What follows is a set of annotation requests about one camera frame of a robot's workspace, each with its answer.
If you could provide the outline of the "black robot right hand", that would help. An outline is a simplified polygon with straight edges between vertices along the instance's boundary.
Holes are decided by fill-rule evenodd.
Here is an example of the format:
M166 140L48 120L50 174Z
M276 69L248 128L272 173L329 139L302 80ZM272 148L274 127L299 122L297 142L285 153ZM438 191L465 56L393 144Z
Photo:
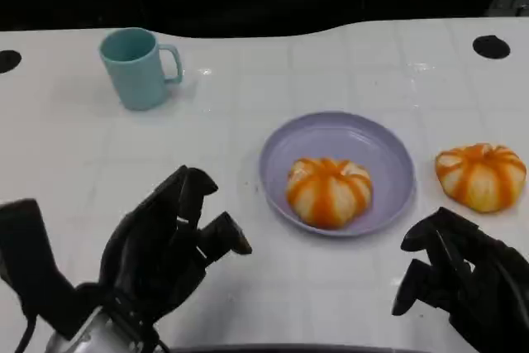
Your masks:
M421 301L448 312L451 326L479 352L528 350L528 262L517 250L447 208L412 226L401 249L425 250L429 260L411 261L394 316Z

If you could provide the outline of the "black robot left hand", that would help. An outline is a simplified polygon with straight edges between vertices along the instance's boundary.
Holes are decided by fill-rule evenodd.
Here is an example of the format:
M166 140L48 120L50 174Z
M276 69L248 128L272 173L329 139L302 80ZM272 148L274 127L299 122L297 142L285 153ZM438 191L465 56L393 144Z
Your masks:
M217 190L205 171L182 165L122 218L107 242L99 282L125 296L145 322L179 307L224 255L251 254L228 212L198 226L204 198Z

